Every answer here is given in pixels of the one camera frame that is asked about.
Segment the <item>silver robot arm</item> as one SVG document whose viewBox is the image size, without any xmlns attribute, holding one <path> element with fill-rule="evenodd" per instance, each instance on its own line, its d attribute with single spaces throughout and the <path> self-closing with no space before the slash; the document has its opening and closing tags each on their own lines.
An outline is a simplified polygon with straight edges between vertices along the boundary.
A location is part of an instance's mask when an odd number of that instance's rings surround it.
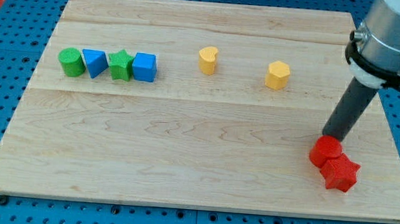
<svg viewBox="0 0 400 224">
<path fill-rule="evenodd" d="M 358 82 L 400 92 L 400 0 L 374 0 L 349 39 L 345 58 Z"/>
</svg>

